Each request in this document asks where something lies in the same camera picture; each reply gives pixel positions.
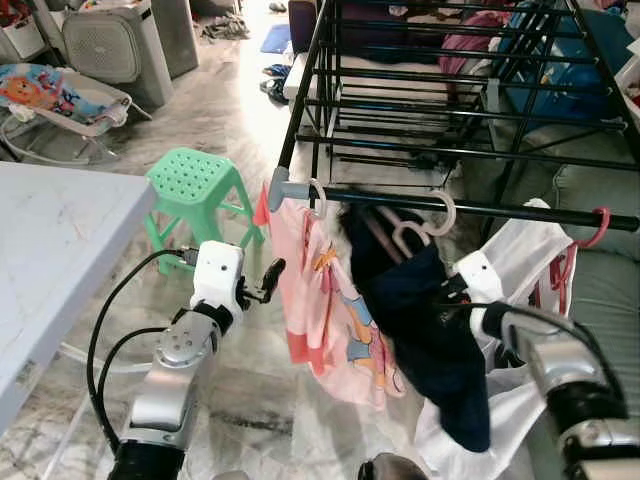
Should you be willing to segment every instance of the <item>white table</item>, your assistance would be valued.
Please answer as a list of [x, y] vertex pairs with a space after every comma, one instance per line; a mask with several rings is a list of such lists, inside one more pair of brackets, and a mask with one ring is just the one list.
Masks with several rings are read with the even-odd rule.
[[0, 162], [0, 434], [154, 202], [144, 177]]

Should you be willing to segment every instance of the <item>air cooler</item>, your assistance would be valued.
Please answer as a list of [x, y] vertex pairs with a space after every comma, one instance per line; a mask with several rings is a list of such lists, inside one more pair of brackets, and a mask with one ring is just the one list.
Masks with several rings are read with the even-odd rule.
[[189, 0], [154, 0], [153, 16], [171, 78], [196, 68], [198, 52]]
[[86, 2], [64, 22], [69, 63], [80, 73], [115, 85], [144, 107], [173, 94], [151, 1]]

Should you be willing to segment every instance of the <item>floor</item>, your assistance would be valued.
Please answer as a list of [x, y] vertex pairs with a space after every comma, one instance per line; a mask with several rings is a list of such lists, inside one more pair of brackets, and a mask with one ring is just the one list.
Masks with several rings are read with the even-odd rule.
[[[277, 162], [289, 120], [288, 109], [273, 104], [258, 88], [261, 69], [282, 61], [280, 55], [258, 53], [262, 40], [270, 25], [287, 23], [286, 14], [267, 13], [267, 4], [266, 0], [247, 0], [245, 18], [251, 38], [203, 43], [200, 67], [175, 80], [173, 99], [153, 113], [153, 121], [133, 122], [110, 136], [109, 144], [121, 154], [121, 160], [89, 168], [141, 175], [167, 150], [188, 146], [231, 158], [255, 202]], [[301, 161], [307, 153], [296, 153], [294, 177], [308, 177], [308, 162]], [[237, 240], [242, 233], [238, 220], [228, 217], [222, 224], [225, 238]], [[443, 242], [448, 260], [459, 256], [460, 240], [454, 235]], [[85, 347], [103, 299], [149, 250], [141, 229], [66, 343]], [[255, 281], [270, 262], [267, 240], [261, 248], [248, 249], [245, 272]], [[131, 330], [166, 325], [187, 302], [191, 290], [186, 273], [165, 278], [153, 267], [145, 270], [113, 306], [98, 355], [104, 357], [106, 349]], [[409, 394], [390, 401], [382, 413], [333, 401], [305, 366], [289, 361], [282, 321], [276, 298], [268, 306], [253, 307], [225, 338], [181, 478], [208, 480], [221, 472], [243, 469], [251, 478], [263, 480], [353, 479], [363, 460], [382, 451], [408, 456], [426, 469], [412, 448], [410, 427], [422, 401]], [[153, 341], [132, 342], [122, 360], [147, 361]], [[107, 410], [115, 425], [122, 424], [140, 378], [134, 374], [110, 379]], [[0, 438], [0, 478], [42, 478], [85, 389], [84, 367], [58, 355], [20, 416]], [[49, 478], [102, 479], [111, 464], [112, 456], [93, 413], [88, 412]]]

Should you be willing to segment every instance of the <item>sofa cushion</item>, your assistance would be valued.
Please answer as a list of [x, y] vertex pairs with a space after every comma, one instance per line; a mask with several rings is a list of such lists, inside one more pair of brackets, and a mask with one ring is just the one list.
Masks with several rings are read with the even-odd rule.
[[640, 263], [582, 250], [576, 262], [571, 318], [588, 327], [622, 383], [629, 412], [640, 417]]
[[[640, 217], [640, 176], [637, 172], [565, 165], [554, 180], [556, 207], [590, 211], [609, 207], [613, 214]], [[576, 240], [591, 238], [597, 229], [567, 225], [567, 234]], [[640, 230], [609, 230], [593, 247], [640, 261]]]
[[542, 155], [608, 160], [633, 165], [633, 156], [620, 132], [600, 131], [586, 137], [578, 137], [589, 131], [591, 129], [573, 125], [545, 125], [529, 132], [524, 137], [524, 143], [531, 148], [537, 148], [535, 153]]

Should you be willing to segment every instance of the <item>metal frame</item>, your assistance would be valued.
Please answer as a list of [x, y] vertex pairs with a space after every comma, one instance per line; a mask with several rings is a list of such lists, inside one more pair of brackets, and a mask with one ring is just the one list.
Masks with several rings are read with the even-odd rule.
[[[536, 0], [528, 6], [491, 6], [482, 4], [433, 3], [429, 7], [448, 7], [467, 11], [495, 10], [499, 12], [519, 12], [522, 14], [520, 26], [513, 28], [478, 27], [468, 25], [415, 24], [394, 21], [346, 20], [342, 17], [342, 4], [367, 3], [382, 5], [425, 6], [423, 2], [393, 0], [324, 0], [307, 54], [307, 62], [300, 88], [292, 110], [291, 121], [282, 146], [278, 168], [274, 173], [270, 192], [270, 208], [275, 210], [285, 196], [317, 198], [315, 191], [305, 184], [288, 182], [288, 168], [297, 141], [313, 144], [311, 175], [316, 177], [320, 145], [324, 145], [329, 157], [329, 184], [325, 187], [327, 199], [347, 202], [364, 202], [403, 206], [427, 210], [443, 210], [444, 204], [434, 198], [414, 195], [381, 194], [354, 188], [336, 188], [343, 182], [333, 181], [332, 171], [335, 160], [355, 163], [385, 165], [390, 168], [405, 168], [410, 162], [393, 158], [389, 152], [424, 152], [437, 158], [485, 161], [500, 159], [504, 169], [500, 175], [495, 197], [492, 202], [456, 201], [462, 213], [490, 217], [484, 233], [488, 235], [491, 218], [510, 217], [564, 224], [599, 226], [600, 214], [557, 209], [503, 205], [502, 198], [509, 185], [516, 161], [542, 161], [557, 164], [584, 165], [614, 170], [640, 170], [640, 134], [629, 113], [623, 96], [614, 80], [613, 73], [605, 62], [587, 26], [586, 20], [576, 0]], [[558, 31], [560, 19], [571, 17], [575, 31]], [[376, 29], [378, 31], [441, 32], [457, 35], [491, 35], [511, 38], [506, 49], [499, 52], [479, 52], [470, 50], [447, 50], [430, 47], [411, 47], [385, 44], [367, 44], [361, 47], [344, 45], [341, 40], [343, 29]], [[578, 57], [559, 57], [552, 54], [556, 38], [582, 39], [588, 54]], [[343, 54], [383, 52], [388, 54], [409, 54], [418, 58], [453, 56], [469, 59], [489, 59], [491, 74], [488, 77], [468, 74], [451, 75], [445, 73], [418, 73], [411, 71], [376, 70], [368, 68], [346, 68], [342, 65]], [[534, 65], [534, 81], [522, 83], [514, 80], [522, 62]], [[543, 81], [549, 63], [572, 63], [594, 65], [601, 76], [604, 88], [551, 85]], [[312, 77], [316, 75], [317, 94], [308, 95]], [[355, 85], [349, 78], [383, 79], [387, 83], [378, 87]], [[415, 87], [394, 85], [394, 81], [413, 82]], [[447, 100], [415, 99], [416, 92], [446, 93], [448, 85], [472, 87], [459, 95], [449, 95]], [[496, 88], [519, 88], [526, 90], [526, 102], [522, 111], [496, 111], [490, 108], [489, 95], [495, 103]], [[370, 90], [371, 95], [363, 93]], [[376, 90], [391, 92], [392, 97], [376, 97]], [[539, 92], [553, 91], [572, 94], [602, 96], [616, 113], [615, 118], [584, 120], [574, 117], [557, 117], [533, 113]], [[312, 131], [302, 131], [301, 118], [304, 112], [312, 117]], [[497, 149], [492, 136], [492, 122], [509, 121], [515, 125], [513, 137], [507, 142], [507, 149]], [[550, 142], [535, 148], [523, 149], [523, 138], [531, 123], [561, 124], [585, 127], [584, 132]], [[433, 131], [432, 127], [444, 128]], [[541, 152], [544, 148], [564, 142], [584, 138], [601, 130], [615, 132], [625, 141], [635, 163], [605, 161], [593, 158], [554, 157]], [[389, 141], [385, 137], [413, 139], [413, 142]], [[379, 154], [340, 153], [337, 148], [374, 149]], [[451, 169], [444, 176], [448, 179]], [[637, 217], [614, 215], [609, 228], [635, 231], [640, 227]]]

